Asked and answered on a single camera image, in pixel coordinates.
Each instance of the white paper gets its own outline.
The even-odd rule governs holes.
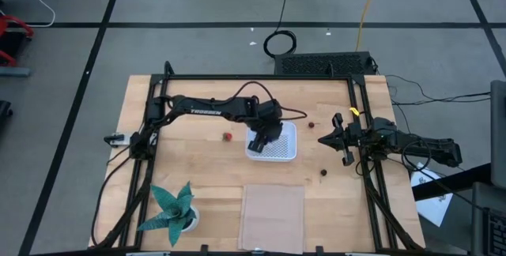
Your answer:
[[[423,164],[418,163],[417,166],[421,168]],[[429,169],[424,169],[423,172],[434,179],[440,178],[436,173],[430,171]],[[414,172],[411,175],[411,187],[431,181],[432,179],[421,172]],[[443,223],[444,214],[450,205],[451,196],[453,196],[453,194],[445,194],[440,197],[417,201],[417,211],[421,216],[439,227]]]

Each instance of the wooden tabletop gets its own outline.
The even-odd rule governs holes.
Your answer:
[[[173,80],[168,84],[171,95],[225,100],[245,81]],[[315,251],[323,246],[326,252],[374,251],[364,183],[355,172],[355,164],[343,167],[342,153],[317,142],[332,130],[331,118],[341,112],[345,123],[353,120],[349,110],[349,93],[345,81],[261,81],[284,107],[308,113],[306,119],[293,121],[297,127],[297,156],[289,163],[268,163],[249,160],[244,153],[247,127],[217,117],[184,115],[162,128],[153,174],[153,185],[175,194],[187,182],[195,205],[200,211],[198,227],[181,235],[173,250],[200,250],[208,244],[211,251],[237,250],[243,186],[246,184],[284,184],[305,187],[305,247]],[[118,131],[132,133],[141,125],[149,76],[131,76],[119,117]],[[373,116],[395,120],[385,78],[366,77],[369,104]],[[360,101],[360,91],[356,88]],[[267,100],[257,85],[247,86],[241,96],[256,95]],[[310,129],[308,123],[315,127]],[[222,141],[224,132],[232,133],[232,141]],[[113,149],[115,155],[120,149]],[[127,152],[108,165],[107,174]],[[96,224],[100,241],[125,209],[134,162],[111,177],[104,190]],[[322,177],[320,171],[327,170]],[[405,168],[392,161],[383,162],[391,210],[415,242],[424,246],[421,226]],[[160,208],[150,196],[147,218]],[[384,219],[379,210],[383,246],[388,247]],[[134,242],[138,215],[134,214],[127,244]],[[145,232],[143,250],[172,250],[166,229]]]

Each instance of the white plastic basket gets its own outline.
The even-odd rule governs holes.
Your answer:
[[[257,161],[289,162],[297,155],[297,128],[293,122],[283,122],[281,135],[276,141],[263,147],[261,153],[247,149],[256,133],[249,128],[246,132],[246,156]]]

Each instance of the yellow tag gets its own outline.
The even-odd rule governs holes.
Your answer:
[[[358,117],[361,115],[361,113],[354,107],[351,107],[350,110]]]

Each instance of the white cable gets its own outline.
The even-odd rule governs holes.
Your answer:
[[[53,13],[53,19],[51,20],[51,23],[49,23],[49,24],[44,24],[44,25],[29,25],[29,27],[37,27],[37,28],[51,27],[55,23],[56,13],[55,13],[55,11],[51,7],[49,7],[48,4],[46,4],[46,2],[43,2],[42,0],[39,0],[39,1],[40,1],[40,3],[42,3],[44,6],[46,6]]]

